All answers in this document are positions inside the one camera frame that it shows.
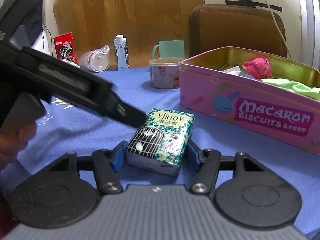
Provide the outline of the person left hand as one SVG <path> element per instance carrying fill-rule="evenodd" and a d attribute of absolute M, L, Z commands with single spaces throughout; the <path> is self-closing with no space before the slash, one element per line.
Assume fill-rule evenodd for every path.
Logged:
<path fill-rule="evenodd" d="M 1 134 L 1 170 L 17 159 L 18 153 L 28 146 L 29 141 L 35 137 L 36 131 L 37 126 L 33 122 L 20 129 L 18 133 L 12 135 Z"/>

